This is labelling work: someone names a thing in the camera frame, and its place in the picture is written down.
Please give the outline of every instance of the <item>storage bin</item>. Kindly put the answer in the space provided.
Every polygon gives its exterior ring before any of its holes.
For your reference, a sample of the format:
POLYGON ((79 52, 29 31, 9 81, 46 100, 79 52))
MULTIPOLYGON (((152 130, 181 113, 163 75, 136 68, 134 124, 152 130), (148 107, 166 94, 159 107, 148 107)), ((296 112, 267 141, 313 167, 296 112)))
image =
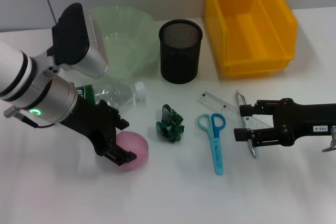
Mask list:
POLYGON ((285 0, 206 0, 205 24, 227 77, 278 71, 295 55, 298 24, 285 0))

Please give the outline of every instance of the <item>plastic bottle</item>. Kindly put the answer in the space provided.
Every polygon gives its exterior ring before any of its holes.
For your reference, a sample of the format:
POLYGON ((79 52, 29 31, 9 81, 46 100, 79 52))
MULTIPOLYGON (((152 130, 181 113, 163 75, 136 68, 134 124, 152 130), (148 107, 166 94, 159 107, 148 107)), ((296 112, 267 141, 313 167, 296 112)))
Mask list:
POLYGON ((145 87, 143 82, 128 84, 112 82, 77 87, 78 95, 91 103, 97 104, 105 100, 113 108, 120 109, 145 101, 145 87))

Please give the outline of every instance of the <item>ruler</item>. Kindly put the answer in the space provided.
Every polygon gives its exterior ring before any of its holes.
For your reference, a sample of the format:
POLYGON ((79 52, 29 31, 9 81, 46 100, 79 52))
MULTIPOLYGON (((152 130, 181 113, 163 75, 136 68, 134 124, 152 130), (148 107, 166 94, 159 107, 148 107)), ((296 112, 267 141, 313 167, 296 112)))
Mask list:
MULTIPOLYGON (((225 118, 228 118, 231 121, 239 124, 241 127, 244 127, 239 110, 231 104, 227 103, 226 101, 221 100, 220 98, 214 96, 213 94, 210 94, 209 92, 203 92, 197 98, 197 101, 209 107, 210 109, 213 109, 214 111, 222 114, 225 118)), ((248 116, 243 119, 246 120, 246 125, 249 125, 251 130, 272 128, 272 126, 264 123, 263 121, 253 116, 248 116)))

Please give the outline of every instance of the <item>scissors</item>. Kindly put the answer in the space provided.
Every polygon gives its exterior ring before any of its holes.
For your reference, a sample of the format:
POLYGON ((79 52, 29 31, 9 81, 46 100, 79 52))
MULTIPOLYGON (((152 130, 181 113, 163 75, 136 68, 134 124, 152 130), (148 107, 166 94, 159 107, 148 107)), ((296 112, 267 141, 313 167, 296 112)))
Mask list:
POLYGON ((212 158, 214 161, 215 172, 217 175, 222 175, 224 173, 224 165, 223 165, 223 156, 222 156, 222 146, 220 145, 220 130, 224 129, 226 125, 226 120, 223 115, 219 113, 210 114, 202 114, 198 117, 198 126, 208 133, 208 137, 210 140, 212 158), (209 122, 209 127, 206 127, 201 123, 202 118, 207 118, 209 122), (223 125, 216 126, 215 118, 220 118, 223 121, 223 125))

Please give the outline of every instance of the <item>table surface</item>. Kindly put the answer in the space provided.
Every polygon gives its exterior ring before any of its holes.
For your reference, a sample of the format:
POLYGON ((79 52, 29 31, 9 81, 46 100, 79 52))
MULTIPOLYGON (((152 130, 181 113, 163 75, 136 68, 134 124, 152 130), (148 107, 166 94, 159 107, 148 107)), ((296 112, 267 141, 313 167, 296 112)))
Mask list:
MULTIPOLYGON (((336 152, 321 152, 330 137, 261 147, 252 159, 246 144, 235 142, 228 120, 221 132, 226 170, 217 176, 206 133, 196 124, 200 114, 212 112, 196 102, 203 91, 231 104, 236 89, 252 104, 285 97, 301 104, 336 102, 336 8, 293 12, 299 22, 296 57, 282 72, 223 80, 204 33, 192 82, 166 82, 157 64, 135 77, 145 83, 146 106, 123 117, 130 122, 127 130, 149 144, 149 161, 138 170, 119 172, 95 154, 85 137, 62 125, 33 129, 0 116, 0 223, 334 224, 336 152), (185 133, 175 144, 162 140, 155 129, 165 103, 184 118, 185 133)), ((205 31, 201 19, 193 21, 205 31)), ((49 29, 1 33, 0 39, 30 56, 52 43, 49 29)), ((63 76, 76 85, 89 81, 74 72, 63 76)), ((0 102, 1 110, 8 106, 0 102)))

